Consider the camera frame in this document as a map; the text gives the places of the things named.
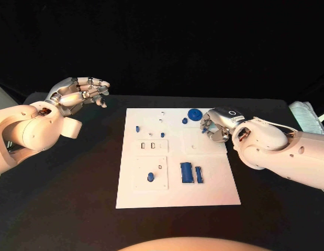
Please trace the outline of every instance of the robotic hand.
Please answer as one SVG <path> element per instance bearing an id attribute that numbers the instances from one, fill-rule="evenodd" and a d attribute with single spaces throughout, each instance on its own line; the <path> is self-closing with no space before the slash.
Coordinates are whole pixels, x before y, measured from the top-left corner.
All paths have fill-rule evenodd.
<path id="1" fill-rule="evenodd" d="M 218 128 L 214 133 L 208 130 L 212 122 Z M 292 132 L 283 133 L 274 126 Z M 299 132 L 257 117 L 246 120 L 228 107 L 211 109 L 199 127 L 215 142 L 231 137 L 233 148 L 248 167 L 267 168 L 283 178 L 324 190 L 324 135 Z"/>
<path id="2" fill-rule="evenodd" d="M 76 138 L 81 122 L 68 116 L 82 104 L 107 106 L 101 95 L 108 95 L 108 87 L 105 81 L 91 77 L 66 78 L 52 87 L 45 101 L 0 110 L 0 173 L 49 149 L 59 135 Z M 23 148 L 9 152 L 4 141 Z"/>

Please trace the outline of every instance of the blue disc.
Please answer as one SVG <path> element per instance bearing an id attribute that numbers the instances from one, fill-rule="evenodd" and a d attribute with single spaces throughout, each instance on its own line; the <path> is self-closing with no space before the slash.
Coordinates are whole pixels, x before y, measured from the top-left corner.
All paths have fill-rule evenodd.
<path id="1" fill-rule="evenodd" d="M 192 120 L 192 121 L 198 121 L 201 120 L 201 111 L 198 109 L 191 109 L 188 111 L 188 118 Z"/>

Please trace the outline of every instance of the screw hole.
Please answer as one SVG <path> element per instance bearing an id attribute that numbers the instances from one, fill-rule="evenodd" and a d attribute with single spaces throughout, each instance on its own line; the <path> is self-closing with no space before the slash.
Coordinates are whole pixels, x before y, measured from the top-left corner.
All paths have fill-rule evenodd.
<path id="1" fill-rule="evenodd" d="M 303 151 L 305 151 L 305 148 L 303 148 L 303 146 L 299 148 L 299 151 L 298 151 L 298 153 L 299 154 L 302 154 L 303 153 Z"/>

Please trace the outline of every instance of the black tabletop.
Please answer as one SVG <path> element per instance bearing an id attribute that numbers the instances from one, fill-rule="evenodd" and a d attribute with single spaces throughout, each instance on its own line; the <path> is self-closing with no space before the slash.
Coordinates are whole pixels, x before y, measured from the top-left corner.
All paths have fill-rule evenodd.
<path id="1" fill-rule="evenodd" d="M 27 100 L 42 99 L 36 94 Z M 298 127 L 272 99 L 108 96 L 85 105 L 76 139 L 0 177 L 0 250 L 117 250 L 143 241 L 201 236 L 273 250 L 324 250 L 324 193 L 248 168 L 227 142 L 240 206 L 116 209 L 126 108 L 234 107 L 246 116 Z"/>

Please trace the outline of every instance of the robotic arm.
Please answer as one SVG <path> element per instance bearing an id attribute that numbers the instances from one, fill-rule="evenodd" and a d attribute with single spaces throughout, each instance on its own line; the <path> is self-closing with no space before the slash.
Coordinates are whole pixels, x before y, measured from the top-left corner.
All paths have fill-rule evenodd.
<path id="1" fill-rule="evenodd" d="M 211 122 L 218 128 L 215 133 L 208 130 Z M 292 132 L 283 133 L 274 126 Z M 246 120 L 228 107 L 204 114 L 201 129 L 215 142 L 231 137 L 233 148 L 250 168 L 267 168 L 283 178 L 324 190 L 324 135 L 298 132 L 257 117 Z"/>
<path id="2" fill-rule="evenodd" d="M 91 77 L 66 78 L 50 89 L 45 101 L 0 110 L 0 173 L 26 158 L 49 149 L 59 135 L 75 139 L 81 122 L 68 118 L 82 104 L 105 107 L 101 95 L 110 84 Z M 7 151 L 4 141 L 22 148 Z"/>

